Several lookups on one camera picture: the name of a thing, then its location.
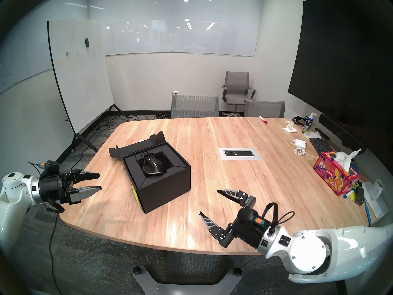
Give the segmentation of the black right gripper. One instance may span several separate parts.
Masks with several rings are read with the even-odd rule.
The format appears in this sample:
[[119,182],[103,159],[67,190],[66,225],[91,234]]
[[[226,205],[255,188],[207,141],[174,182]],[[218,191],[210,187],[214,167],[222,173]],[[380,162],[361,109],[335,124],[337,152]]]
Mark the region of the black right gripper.
[[[241,205],[243,208],[253,208],[256,198],[241,190],[217,190],[217,193]],[[219,244],[227,248],[234,238],[239,238],[253,248],[258,248],[264,234],[271,225],[270,221],[262,220],[263,225],[253,221],[252,223],[241,222],[235,219],[233,223],[229,223],[227,228],[221,228],[208,218],[204,213],[199,213],[204,225]]]

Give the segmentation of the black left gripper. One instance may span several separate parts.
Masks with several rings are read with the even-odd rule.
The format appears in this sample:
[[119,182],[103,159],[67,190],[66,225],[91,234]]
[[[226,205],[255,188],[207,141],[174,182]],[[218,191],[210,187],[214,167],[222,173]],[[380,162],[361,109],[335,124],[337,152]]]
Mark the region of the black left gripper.
[[81,203],[102,189],[101,186],[70,187],[70,183],[99,179],[100,174],[92,171],[71,170],[68,174],[54,171],[41,173],[39,178],[39,195],[42,203],[59,201],[70,205]]

